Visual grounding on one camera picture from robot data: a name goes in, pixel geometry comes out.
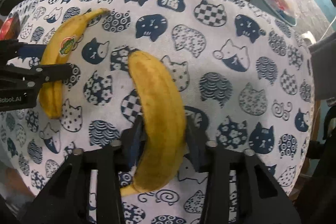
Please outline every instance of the metal screw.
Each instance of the metal screw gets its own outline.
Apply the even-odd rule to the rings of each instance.
[[[255,152],[251,148],[245,149],[244,153],[247,156],[253,156],[255,154]]]
[[[207,141],[206,145],[209,147],[216,147],[217,146],[217,142],[216,141]]]
[[[32,88],[35,85],[35,82],[30,81],[27,83],[27,87]]]
[[[110,146],[121,146],[121,140],[112,140]]]
[[[74,155],[81,155],[83,154],[83,152],[84,152],[83,148],[75,148],[74,150],[72,150],[72,153]]]

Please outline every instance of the cat face print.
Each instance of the cat face print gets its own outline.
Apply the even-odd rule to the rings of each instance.
[[[161,62],[169,70],[175,85],[179,91],[185,90],[189,86],[190,76],[188,72],[188,62],[175,63],[170,61],[170,57],[165,55]]]
[[[192,106],[184,106],[186,116],[191,116],[194,125],[202,132],[205,132],[209,126],[209,117],[200,109]]]
[[[168,8],[176,12],[183,12],[185,10],[184,0],[157,0],[158,6]]]
[[[281,88],[289,95],[295,95],[298,91],[295,75],[289,75],[285,69],[280,77]]]
[[[62,105],[61,125],[65,130],[78,132],[83,126],[82,107],[73,107],[69,99]]]
[[[231,98],[232,84],[223,75],[216,72],[208,72],[199,80],[199,90],[201,100],[216,100],[223,108],[225,103]]]
[[[293,183],[296,173],[296,165],[294,167],[288,166],[287,169],[278,178],[278,183],[282,187],[290,186]]]
[[[235,18],[236,33],[248,37],[251,43],[254,43],[260,35],[266,35],[266,32],[260,29],[259,24],[246,15],[237,15]]]
[[[272,174],[272,175],[275,175],[275,170],[276,170],[276,167],[277,165],[272,165],[272,166],[266,166],[267,167],[267,170]]]
[[[226,24],[227,15],[222,4],[214,5],[202,0],[194,9],[195,18],[208,26],[220,27]]]
[[[87,43],[82,50],[82,57],[85,61],[97,65],[107,56],[109,52],[110,41],[106,41],[104,44],[97,42],[94,37],[89,43]]]
[[[52,28],[49,32],[47,32],[47,34],[43,37],[42,43],[47,45],[55,32],[55,28]]]
[[[149,37],[155,42],[168,27],[167,19],[162,15],[146,15],[138,19],[136,22],[135,38]]]
[[[308,130],[308,121],[309,121],[309,112],[301,112],[301,108],[299,108],[296,116],[295,116],[295,127],[298,131],[307,132]]]
[[[233,122],[230,116],[226,116],[217,128],[216,140],[228,149],[236,149],[243,145],[247,140],[246,121]]]
[[[23,28],[23,30],[21,31],[20,37],[22,39],[27,39],[30,35],[30,33],[32,32],[33,29],[33,25],[29,25],[28,23],[25,25],[25,27]]]
[[[53,130],[50,123],[48,123],[46,127],[42,131],[40,131],[40,137],[43,139],[45,145],[51,152],[55,154],[58,154],[60,152],[60,130]]]
[[[192,197],[184,203],[183,208],[188,213],[200,214],[204,204],[205,194],[198,190]]]
[[[189,160],[189,154],[184,155],[183,162],[177,172],[178,181],[195,180],[201,184],[208,177],[208,173],[196,173]]]
[[[16,125],[16,140],[19,141],[21,147],[26,143],[26,131],[19,123]]]
[[[36,164],[41,164],[43,160],[42,147],[35,144],[34,139],[29,142],[27,146],[27,152],[33,162]]]
[[[46,15],[43,19],[45,19],[48,23],[54,23],[56,22],[62,14],[63,7],[57,9],[55,7],[48,15]]]
[[[44,13],[46,12],[46,8],[44,7],[38,7],[34,13],[33,19],[38,20]]]
[[[255,63],[259,80],[265,78],[271,85],[274,85],[278,77],[278,67],[276,63],[266,56],[259,57]]]
[[[22,173],[25,176],[29,176],[29,173],[30,173],[29,161],[25,159],[25,157],[23,156],[22,152],[19,155],[18,162],[19,162],[19,167],[20,167]]]
[[[131,25],[130,12],[117,12],[113,9],[103,20],[102,28],[107,32],[121,32]]]
[[[258,154],[268,154],[274,148],[274,129],[264,128],[260,122],[250,135],[249,145]]]
[[[282,135],[278,143],[278,149],[280,158],[290,156],[293,159],[297,150],[296,138],[291,134]]]
[[[260,116],[266,112],[268,101],[265,90],[255,90],[251,83],[246,84],[238,100],[241,109],[248,114]]]
[[[189,28],[186,25],[176,25],[172,32],[171,38],[174,41],[175,50],[186,49],[197,58],[204,51],[206,46],[205,36],[198,30]]]
[[[247,47],[239,48],[233,44],[231,39],[227,40],[219,51],[214,51],[213,56],[235,71],[245,72],[250,67]]]

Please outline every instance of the banana peel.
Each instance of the banana peel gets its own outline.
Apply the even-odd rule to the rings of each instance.
[[[109,12],[100,8],[84,15],[74,16],[63,22],[44,50],[41,65],[65,64],[74,43],[84,33],[87,23],[96,16]],[[40,104],[50,119],[62,114],[62,81],[44,83],[39,94]]]
[[[142,105],[147,141],[133,182],[121,196],[155,191],[177,173],[185,149],[184,105],[169,71],[154,56],[136,51],[128,58]]]

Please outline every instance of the cat print tablecloth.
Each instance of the cat print tablecloth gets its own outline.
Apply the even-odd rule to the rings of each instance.
[[[250,147],[290,193],[306,155],[314,106],[310,54],[294,29],[243,0],[25,0],[9,17],[20,16],[19,41],[47,44],[62,22],[99,7],[110,13],[89,22],[73,46],[60,120],[47,119],[39,103],[1,113],[0,143],[34,194],[73,148],[99,149],[142,115],[128,72],[128,56],[136,50],[167,67],[186,114],[209,139],[238,151]],[[29,68],[39,60],[9,63]],[[132,174],[119,178],[127,185]],[[197,224],[206,181],[186,153],[163,189],[123,198],[126,223]],[[230,192],[234,222],[234,171]]]

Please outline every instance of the wave pattern cat print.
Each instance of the wave pattern cat print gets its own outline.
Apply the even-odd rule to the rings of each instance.
[[[278,77],[278,67],[273,60],[262,56],[256,61],[255,67],[259,79],[265,78],[271,85],[274,85],[274,82]]]
[[[231,98],[232,84],[223,75],[216,72],[208,72],[199,81],[201,100],[214,99],[219,102],[221,108]]]
[[[90,145],[99,145],[104,147],[111,140],[120,137],[119,131],[109,122],[96,120],[92,121],[89,126]]]

